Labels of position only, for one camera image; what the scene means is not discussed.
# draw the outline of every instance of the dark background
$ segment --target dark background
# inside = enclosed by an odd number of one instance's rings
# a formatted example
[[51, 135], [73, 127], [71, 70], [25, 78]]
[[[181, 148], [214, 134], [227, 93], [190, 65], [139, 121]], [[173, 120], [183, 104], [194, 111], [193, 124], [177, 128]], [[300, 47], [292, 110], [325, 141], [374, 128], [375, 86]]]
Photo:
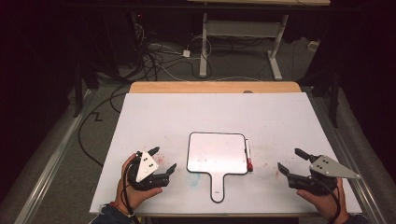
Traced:
[[[345, 2], [357, 5], [363, 1]], [[335, 16], [330, 24], [323, 17], [312, 20], [312, 15], [290, 16], [284, 37], [287, 41], [301, 36], [317, 40], [326, 34], [306, 75], [314, 78], [306, 84], [330, 86], [331, 70], [316, 73], [336, 64], [341, 71], [341, 87], [354, 115], [395, 179], [392, 163], [396, 159], [393, 149], [396, 143], [396, 20], [393, 12], [396, 8], [391, 1], [365, 2], [369, 7], [364, 13]], [[74, 85], [78, 60], [88, 57], [116, 70], [117, 64], [131, 61], [134, 52], [131, 33], [125, 32], [128, 30], [125, 14], [91, 15], [85, 20], [87, 25], [77, 12], [62, 10], [50, 0], [2, 1], [0, 10], [0, 199], [3, 200], [24, 164], [68, 107], [66, 95]], [[186, 41], [202, 25], [199, 14], [173, 13], [170, 17], [166, 13], [147, 13], [144, 16], [148, 29]], [[104, 22], [109, 29], [103, 28]], [[93, 37], [87, 27], [95, 27]], [[100, 48], [94, 42], [102, 43]], [[105, 52], [105, 58], [99, 57], [98, 52]]]

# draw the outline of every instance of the desk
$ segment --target desk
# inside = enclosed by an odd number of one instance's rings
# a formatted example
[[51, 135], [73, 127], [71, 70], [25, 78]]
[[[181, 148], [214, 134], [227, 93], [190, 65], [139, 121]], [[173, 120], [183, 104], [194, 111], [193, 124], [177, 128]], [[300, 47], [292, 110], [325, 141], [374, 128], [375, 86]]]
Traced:
[[[193, 2], [228, 3], [228, 4], [252, 4], [252, 5], [303, 5], [303, 6], [328, 6], [330, 0], [191, 0]], [[279, 66], [276, 62], [276, 54], [282, 40], [283, 32], [289, 15], [283, 15], [280, 22], [256, 22], [256, 21], [210, 21], [207, 13], [204, 13], [202, 31], [202, 52], [200, 61], [200, 77], [206, 77], [207, 64], [207, 36], [208, 35], [231, 35], [231, 36], [253, 36], [253, 37], [274, 37], [275, 43], [272, 50], [267, 51], [269, 63], [275, 80], [282, 80]]]
[[[255, 93], [230, 93], [244, 91]], [[295, 147], [335, 158], [309, 100], [295, 83], [136, 82], [130, 92], [92, 201], [92, 213], [114, 198], [120, 178], [114, 174], [120, 172], [125, 158], [156, 146], [160, 152], [154, 159], [162, 168], [158, 173], [175, 162], [177, 168], [163, 193], [136, 210], [139, 216], [300, 217], [317, 213], [314, 206], [295, 195], [295, 189], [288, 187], [287, 178], [276, 168], [281, 162], [295, 174], [308, 175], [309, 163], [294, 159]], [[189, 135], [195, 131], [242, 133], [249, 139], [255, 170], [227, 175], [222, 203], [211, 201], [208, 175], [186, 169]], [[347, 181], [344, 183], [347, 210], [360, 213], [352, 189]]]

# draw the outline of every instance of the sleeve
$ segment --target sleeve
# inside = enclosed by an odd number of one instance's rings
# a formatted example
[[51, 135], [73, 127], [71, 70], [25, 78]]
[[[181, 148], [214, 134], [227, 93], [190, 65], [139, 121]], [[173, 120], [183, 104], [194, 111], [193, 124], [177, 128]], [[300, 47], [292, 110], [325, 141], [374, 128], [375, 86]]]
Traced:
[[349, 215], [349, 218], [344, 224], [368, 224], [369, 219], [363, 215]]
[[90, 224], [131, 224], [132, 221], [117, 208], [105, 204], [100, 209], [99, 215]]

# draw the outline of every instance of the wrist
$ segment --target wrist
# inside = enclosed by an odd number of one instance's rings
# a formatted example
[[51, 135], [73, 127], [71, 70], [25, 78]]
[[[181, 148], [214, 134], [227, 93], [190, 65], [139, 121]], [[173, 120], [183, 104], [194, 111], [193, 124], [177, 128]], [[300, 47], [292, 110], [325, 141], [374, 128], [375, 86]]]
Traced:
[[115, 202], [111, 202], [110, 206], [117, 208], [117, 210], [119, 210], [119, 212], [121, 212], [126, 217], [132, 216], [132, 214], [129, 214], [128, 209], [123, 203], [118, 203], [117, 201], [115, 201]]
[[341, 211], [338, 218], [334, 221], [334, 224], [343, 224], [349, 219], [349, 213], [347, 211]]

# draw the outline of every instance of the wooden table edge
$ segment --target wooden table edge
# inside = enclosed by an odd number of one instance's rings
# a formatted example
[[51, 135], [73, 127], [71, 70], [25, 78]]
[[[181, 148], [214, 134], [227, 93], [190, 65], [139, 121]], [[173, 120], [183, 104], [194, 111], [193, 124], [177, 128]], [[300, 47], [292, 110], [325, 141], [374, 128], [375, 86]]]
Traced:
[[278, 93], [301, 92], [296, 82], [135, 82], [129, 93]]

